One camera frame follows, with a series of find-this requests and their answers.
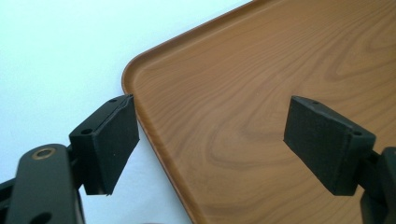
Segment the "white table surface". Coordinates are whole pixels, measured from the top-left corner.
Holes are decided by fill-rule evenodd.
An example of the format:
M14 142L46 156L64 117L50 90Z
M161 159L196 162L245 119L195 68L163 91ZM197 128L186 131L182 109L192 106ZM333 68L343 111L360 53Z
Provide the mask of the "white table surface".
M247 0L0 1L0 183L19 158L122 95L136 55ZM140 129L113 195L82 195L87 223L190 223Z

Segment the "wooden tray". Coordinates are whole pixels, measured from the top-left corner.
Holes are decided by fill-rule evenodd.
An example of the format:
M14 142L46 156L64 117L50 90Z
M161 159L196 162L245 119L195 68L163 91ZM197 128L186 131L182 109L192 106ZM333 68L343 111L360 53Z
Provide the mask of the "wooden tray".
M396 3L249 3L134 58L122 77L196 223L361 223L283 143L293 94L396 146Z

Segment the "wood grain pattern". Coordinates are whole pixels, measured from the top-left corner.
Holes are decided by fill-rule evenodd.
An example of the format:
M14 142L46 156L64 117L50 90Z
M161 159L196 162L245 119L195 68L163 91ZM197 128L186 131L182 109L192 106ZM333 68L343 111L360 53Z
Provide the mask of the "wood grain pattern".
M256 1L133 59L122 86L195 223L361 223L283 143L290 97L396 146L396 3Z

